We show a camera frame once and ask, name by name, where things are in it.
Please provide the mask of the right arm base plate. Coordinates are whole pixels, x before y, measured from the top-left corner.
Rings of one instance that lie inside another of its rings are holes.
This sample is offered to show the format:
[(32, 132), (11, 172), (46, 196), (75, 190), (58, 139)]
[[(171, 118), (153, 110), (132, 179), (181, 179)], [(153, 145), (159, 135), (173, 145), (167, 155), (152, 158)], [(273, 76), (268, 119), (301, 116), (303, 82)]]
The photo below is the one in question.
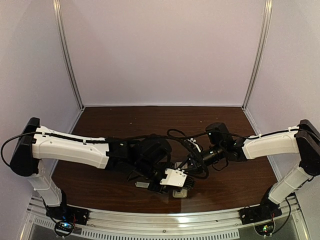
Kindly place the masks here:
[(261, 204), (257, 206), (246, 206), (238, 212), (243, 225), (271, 220), (274, 217), (282, 215), (282, 211), (278, 206), (273, 207)]

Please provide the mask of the grey battery cover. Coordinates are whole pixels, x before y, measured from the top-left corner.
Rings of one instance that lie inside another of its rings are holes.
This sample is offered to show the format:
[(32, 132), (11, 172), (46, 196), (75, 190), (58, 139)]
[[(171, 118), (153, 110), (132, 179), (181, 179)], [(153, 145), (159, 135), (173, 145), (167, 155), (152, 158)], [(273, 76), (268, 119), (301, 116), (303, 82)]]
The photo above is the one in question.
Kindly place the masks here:
[(143, 188), (143, 189), (147, 189), (148, 187), (149, 187), (149, 182), (141, 182), (141, 181), (137, 181), (136, 183), (135, 183), (135, 186), (137, 187), (137, 188)]

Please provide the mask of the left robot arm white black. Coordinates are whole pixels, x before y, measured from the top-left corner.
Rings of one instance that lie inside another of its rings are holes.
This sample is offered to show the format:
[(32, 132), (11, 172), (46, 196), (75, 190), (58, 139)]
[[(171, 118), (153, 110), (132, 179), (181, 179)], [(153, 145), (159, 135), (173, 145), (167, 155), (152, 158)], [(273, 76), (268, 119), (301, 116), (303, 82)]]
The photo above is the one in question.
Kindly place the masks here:
[(49, 213), (65, 219), (71, 214), (67, 196), (46, 172), (42, 159), (57, 159), (97, 169), (135, 172), (148, 179), (148, 190), (162, 193), (181, 187), (184, 173), (173, 169), (168, 141), (151, 135), (143, 140), (91, 138), (57, 132), (32, 117), (17, 140), (10, 169), (26, 177), (42, 197)]

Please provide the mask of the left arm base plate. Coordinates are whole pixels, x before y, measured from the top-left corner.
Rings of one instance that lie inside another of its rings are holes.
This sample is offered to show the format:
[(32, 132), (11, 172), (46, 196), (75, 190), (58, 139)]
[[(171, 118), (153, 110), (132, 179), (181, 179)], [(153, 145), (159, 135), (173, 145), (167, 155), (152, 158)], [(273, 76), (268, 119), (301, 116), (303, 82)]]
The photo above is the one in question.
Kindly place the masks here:
[(54, 220), (65, 221), (76, 225), (85, 226), (89, 218), (89, 210), (67, 205), (66, 208), (46, 207), (46, 215)]

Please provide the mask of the white remote control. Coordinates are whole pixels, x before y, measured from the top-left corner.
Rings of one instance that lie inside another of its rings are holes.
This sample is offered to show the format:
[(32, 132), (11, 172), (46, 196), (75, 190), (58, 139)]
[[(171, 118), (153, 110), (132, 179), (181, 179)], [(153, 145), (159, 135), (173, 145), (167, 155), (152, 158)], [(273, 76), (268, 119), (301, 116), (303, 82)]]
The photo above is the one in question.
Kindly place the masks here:
[[(177, 168), (181, 163), (182, 163), (182, 161), (181, 162), (176, 162), (174, 164), (174, 167)], [(181, 169), (183, 169), (183, 170), (185, 170), (187, 168), (188, 168), (188, 164), (187, 163), (185, 163), (181, 167)], [(188, 196), (188, 190), (187, 189), (183, 189), (183, 188), (180, 188), (178, 190), (173, 190), (172, 191), (172, 196), (173, 196), (173, 198), (176, 198), (176, 199), (185, 199)]]

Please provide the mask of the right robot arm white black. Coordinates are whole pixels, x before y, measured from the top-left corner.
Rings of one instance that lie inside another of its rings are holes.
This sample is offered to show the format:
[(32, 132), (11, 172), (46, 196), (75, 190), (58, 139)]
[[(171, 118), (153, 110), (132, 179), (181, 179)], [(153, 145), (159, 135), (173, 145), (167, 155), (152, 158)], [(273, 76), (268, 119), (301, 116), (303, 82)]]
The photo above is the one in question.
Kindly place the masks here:
[(222, 159), (246, 162), (280, 154), (300, 156), (299, 163), (265, 192), (260, 202), (263, 208), (277, 208), (286, 197), (320, 174), (320, 133), (307, 119), (285, 130), (252, 136), (230, 133), (223, 122), (216, 122), (206, 128), (205, 135), (212, 144), (200, 153), (206, 166)]

